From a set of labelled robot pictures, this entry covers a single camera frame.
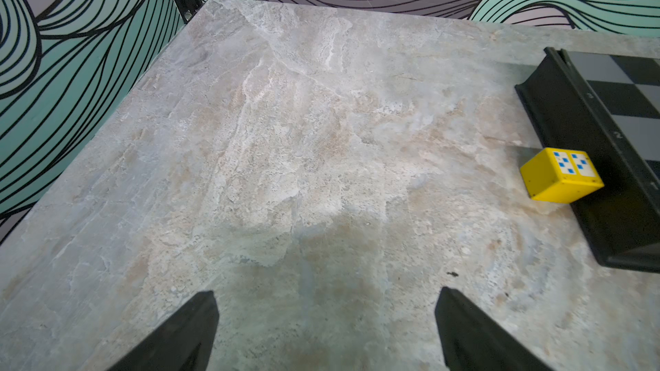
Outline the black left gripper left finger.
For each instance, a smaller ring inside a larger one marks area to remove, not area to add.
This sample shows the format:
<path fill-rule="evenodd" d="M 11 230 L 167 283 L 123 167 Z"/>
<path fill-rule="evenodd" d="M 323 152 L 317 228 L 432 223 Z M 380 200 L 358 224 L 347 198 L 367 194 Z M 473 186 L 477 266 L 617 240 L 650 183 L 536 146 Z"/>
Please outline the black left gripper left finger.
<path fill-rule="evenodd" d="M 218 321 L 214 293 L 198 292 L 109 369 L 205 371 Z"/>

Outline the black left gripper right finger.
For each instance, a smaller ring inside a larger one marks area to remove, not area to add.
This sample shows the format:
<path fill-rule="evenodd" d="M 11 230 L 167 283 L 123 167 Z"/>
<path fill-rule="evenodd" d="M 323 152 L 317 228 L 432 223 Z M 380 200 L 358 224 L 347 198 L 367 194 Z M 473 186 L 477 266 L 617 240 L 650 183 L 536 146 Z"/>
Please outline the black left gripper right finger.
<path fill-rule="evenodd" d="M 435 319 L 450 370 L 550 369 L 459 290 L 441 289 Z"/>

